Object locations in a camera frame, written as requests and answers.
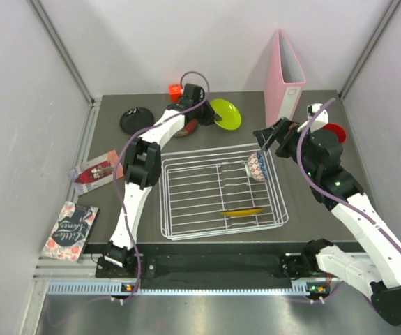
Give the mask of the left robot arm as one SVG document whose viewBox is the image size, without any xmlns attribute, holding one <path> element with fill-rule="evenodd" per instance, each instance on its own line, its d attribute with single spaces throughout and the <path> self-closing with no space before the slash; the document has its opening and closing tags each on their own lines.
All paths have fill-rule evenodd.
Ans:
<svg viewBox="0 0 401 335">
<path fill-rule="evenodd" d="M 217 119 L 208 92 L 208 88 L 197 84 L 185 84 L 181 96 L 166 107 L 161 118 L 131 135 L 121 150 L 124 191 L 115 189 L 121 205 L 120 219 L 101 258 L 119 276 L 141 274 L 137 227 L 149 193 L 161 176 L 162 148 L 189 121 L 209 126 Z"/>
</svg>

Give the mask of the black glossy plate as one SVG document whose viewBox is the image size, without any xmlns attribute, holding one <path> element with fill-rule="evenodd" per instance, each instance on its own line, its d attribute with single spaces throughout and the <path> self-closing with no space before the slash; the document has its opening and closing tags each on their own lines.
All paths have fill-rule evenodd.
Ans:
<svg viewBox="0 0 401 335">
<path fill-rule="evenodd" d="M 134 107 L 121 115 L 119 120 L 121 130 L 129 135 L 154 125 L 153 113 L 145 107 Z"/>
</svg>

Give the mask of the green plate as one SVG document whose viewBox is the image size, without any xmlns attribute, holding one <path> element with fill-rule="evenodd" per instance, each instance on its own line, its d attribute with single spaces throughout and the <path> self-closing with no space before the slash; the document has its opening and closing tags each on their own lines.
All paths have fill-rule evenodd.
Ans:
<svg viewBox="0 0 401 335">
<path fill-rule="evenodd" d="M 217 126 L 227 131 L 235 131 L 241 126 L 241 114 L 234 104 L 228 100 L 217 98 L 212 100 L 210 105 L 220 117 L 220 119 L 214 120 Z"/>
</svg>

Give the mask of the red floral plate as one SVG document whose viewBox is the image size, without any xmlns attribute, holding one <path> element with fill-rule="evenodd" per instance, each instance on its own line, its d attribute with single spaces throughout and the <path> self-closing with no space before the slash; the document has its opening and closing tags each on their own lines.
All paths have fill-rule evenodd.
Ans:
<svg viewBox="0 0 401 335">
<path fill-rule="evenodd" d="M 197 127 L 197 120 L 189 121 L 181 130 L 177 131 L 173 137 L 185 137 L 191 134 Z"/>
</svg>

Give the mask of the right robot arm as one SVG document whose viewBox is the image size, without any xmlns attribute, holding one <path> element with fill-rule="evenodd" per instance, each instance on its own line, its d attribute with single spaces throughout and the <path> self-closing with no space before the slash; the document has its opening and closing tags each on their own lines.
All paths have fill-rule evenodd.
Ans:
<svg viewBox="0 0 401 335">
<path fill-rule="evenodd" d="M 323 204 L 353 234 L 372 265 L 355 260 L 335 244 L 308 242 L 301 254 L 311 276 L 328 272 L 361 292 L 390 325 L 401 325 L 401 242 L 370 203 L 357 180 L 341 166 L 343 147 L 327 127 L 315 131 L 282 118 L 254 131 L 264 151 L 277 142 L 276 156 L 298 164 L 316 201 Z"/>
</svg>

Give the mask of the red cup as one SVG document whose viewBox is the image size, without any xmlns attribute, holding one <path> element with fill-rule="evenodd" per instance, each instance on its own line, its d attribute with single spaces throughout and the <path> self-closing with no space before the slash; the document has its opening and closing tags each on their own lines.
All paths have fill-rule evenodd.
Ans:
<svg viewBox="0 0 401 335">
<path fill-rule="evenodd" d="M 338 142 L 340 144 L 344 144 L 346 142 L 347 133 L 346 133 L 346 130 L 343 127 L 341 127 L 341 125 L 336 124 L 336 123 L 327 123 L 323 127 L 323 129 L 334 133 L 337 136 Z"/>
</svg>

